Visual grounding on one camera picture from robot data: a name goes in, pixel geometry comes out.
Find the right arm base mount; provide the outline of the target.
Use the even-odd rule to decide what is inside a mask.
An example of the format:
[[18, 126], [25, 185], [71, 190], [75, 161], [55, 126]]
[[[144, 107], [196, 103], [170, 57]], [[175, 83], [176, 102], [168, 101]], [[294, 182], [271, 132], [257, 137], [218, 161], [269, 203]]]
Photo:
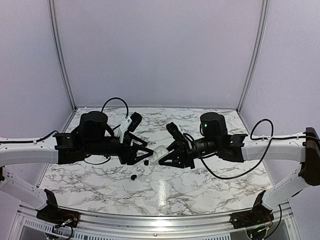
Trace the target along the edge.
[[259, 193], [255, 199], [253, 207], [250, 210], [234, 212], [230, 215], [229, 222], [234, 229], [252, 227], [268, 223], [274, 220], [272, 210], [263, 206], [263, 196], [266, 190]]

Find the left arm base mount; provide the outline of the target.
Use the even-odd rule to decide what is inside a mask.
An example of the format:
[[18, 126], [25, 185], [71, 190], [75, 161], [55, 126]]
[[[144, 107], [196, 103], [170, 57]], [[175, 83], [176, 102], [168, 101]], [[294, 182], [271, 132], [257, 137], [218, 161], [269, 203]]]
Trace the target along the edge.
[[80, 213], [78, 211], [60, 208], [55, 194], [48, 189], [44, 189], [43, 191], [46, 199], [44, 201], [44, 206], [41, 206], [40, 209], [36, 209], [36, 217], [40, 220], [56, 224], [59, 227], [62, 227], [63, 223], [65, 223], [68, 227], [76, 228]]

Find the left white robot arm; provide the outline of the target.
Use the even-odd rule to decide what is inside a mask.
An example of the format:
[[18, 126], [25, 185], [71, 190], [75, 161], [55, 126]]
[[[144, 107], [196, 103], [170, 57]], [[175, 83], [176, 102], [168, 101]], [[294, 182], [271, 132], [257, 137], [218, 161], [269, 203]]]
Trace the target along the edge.
[[122, 165], [134, 165], [151, 156], [153, 150], [147, 143], [131, 142], [115, 136], [85, 138], [77, 133], [56, 133], [40, 141], [4, 141], [0, 144], [0, 190], [19, 199], [35, 210], [43, 210], [44, 215], [53, 223], [63, 219], [63, 211], [57, 207], [55, 196], [38, 189], [29, 182], [16, 176], [6, 167], [32, 163], [67, 165], [82, 162], [87, 156], [118, 157]]

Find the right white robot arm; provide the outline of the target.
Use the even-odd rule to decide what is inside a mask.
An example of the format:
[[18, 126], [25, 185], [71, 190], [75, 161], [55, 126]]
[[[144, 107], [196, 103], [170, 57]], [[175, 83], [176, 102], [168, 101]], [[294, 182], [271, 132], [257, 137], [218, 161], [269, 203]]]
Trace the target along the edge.
[[195, 168], [194, 160], [216, 156], [233, 163], [253, 160], [294, 161], [298, 169], [282, 179], [273, 188], [260, 193], [248, 212], [247, 219], [258, 224], [268, 212], [310, 186], [320, 184], [320, 138], [312, 127], [304, 132], [282, 136], [254, 136], [247, 134], [210, 134], [204, 132], [197, 140], [178, 129], [170, 134], [174, 142], [168, 147], [157, 147], [151, 162], [175, 168]]

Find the white earbud charging case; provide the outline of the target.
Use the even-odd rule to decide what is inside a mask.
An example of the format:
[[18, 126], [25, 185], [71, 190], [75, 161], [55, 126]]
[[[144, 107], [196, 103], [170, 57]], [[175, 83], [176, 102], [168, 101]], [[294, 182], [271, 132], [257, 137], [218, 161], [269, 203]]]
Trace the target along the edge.
[[159, 165], [159, 160], [169, 154], [169, 151], [164, 145], [160, 145], [153, 150], [153, 154], [149, 160], [152, 165]]

